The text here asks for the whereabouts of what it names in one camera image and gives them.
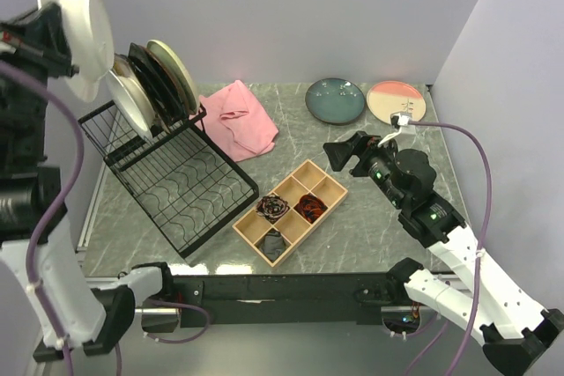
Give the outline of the pink and cream plate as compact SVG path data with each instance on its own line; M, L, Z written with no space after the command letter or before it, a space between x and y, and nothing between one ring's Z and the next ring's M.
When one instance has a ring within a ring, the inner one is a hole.
M399 81L383 81L372 86L366 102L370 112L388 124L395 113L407 113L414 121L420 121L427 111L423 95L414 86Z

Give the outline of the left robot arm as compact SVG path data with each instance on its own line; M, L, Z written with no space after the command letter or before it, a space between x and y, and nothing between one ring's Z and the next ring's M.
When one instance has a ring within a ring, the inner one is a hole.
M114 350L146 300L170 305L176 286L164 262L143 264L113 284L92 287L71 242L65 199L78 179L84 151L63 180L44 153L48 106L84 142L77 119L48 90L48 80L72 77L78 65L58 4L48 3L1 24L1 260L18 279L42 327L33 357L69 361Z

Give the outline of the teal glazed plate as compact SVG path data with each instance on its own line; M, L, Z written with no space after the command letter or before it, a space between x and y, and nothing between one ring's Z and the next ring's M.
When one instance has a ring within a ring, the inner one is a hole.
M307 89L305 104L317 120L333 125L346 125L361 116L366 107L366 99L354 83L329 77L314 82Z

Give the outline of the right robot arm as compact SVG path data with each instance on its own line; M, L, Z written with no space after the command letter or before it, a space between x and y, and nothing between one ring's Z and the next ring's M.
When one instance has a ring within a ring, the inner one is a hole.
M323 149L333 171L358 157L355 178L368 177L399 211L403 229L446 264L468 289L460 292L411 258L388 272L387 294L405 305L428 306L471 331L489 363L503 375L524 375L563 331L563 313L522 290L487 253L462 215L434 191L436 172L425 152L400 150L391 139L356 132Z

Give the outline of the white deep plate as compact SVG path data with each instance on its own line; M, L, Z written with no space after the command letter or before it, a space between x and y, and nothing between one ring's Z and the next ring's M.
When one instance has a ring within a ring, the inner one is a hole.
M78 66L78 73L66 83L77 98L90 103L114 64L114 39L105 5L102 0L37 0L40 7L49 3L61 8L72 63Z

